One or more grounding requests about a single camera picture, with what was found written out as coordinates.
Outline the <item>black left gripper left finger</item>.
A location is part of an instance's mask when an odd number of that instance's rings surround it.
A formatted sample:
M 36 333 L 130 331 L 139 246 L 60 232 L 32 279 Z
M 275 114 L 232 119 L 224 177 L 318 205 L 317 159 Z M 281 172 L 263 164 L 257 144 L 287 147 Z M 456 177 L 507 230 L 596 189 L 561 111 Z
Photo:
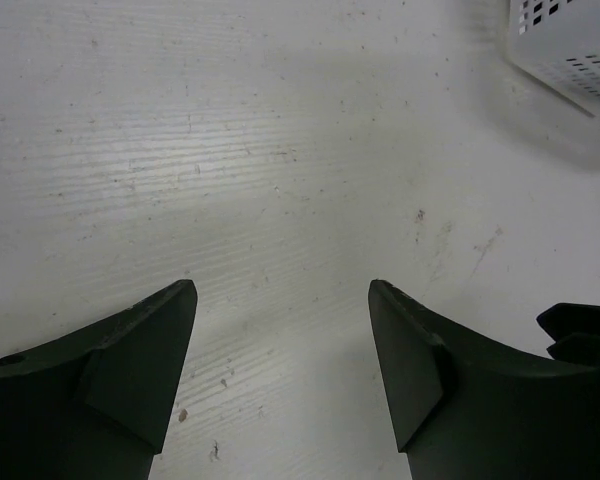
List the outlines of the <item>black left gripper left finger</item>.
M 146 479 L 164 447 L 197 292 L 132 307 L 0 358 L 0 479 Z

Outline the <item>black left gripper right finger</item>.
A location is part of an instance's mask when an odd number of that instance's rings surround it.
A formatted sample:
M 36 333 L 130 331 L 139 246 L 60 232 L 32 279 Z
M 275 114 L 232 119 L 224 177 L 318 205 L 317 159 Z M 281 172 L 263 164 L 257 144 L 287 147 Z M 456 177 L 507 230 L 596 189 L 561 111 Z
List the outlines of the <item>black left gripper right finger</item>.
M 399 452 L 415 479 L 600 479 L 600 306 L 539 315 L 546 356 L 370 284 L 373 337 Z

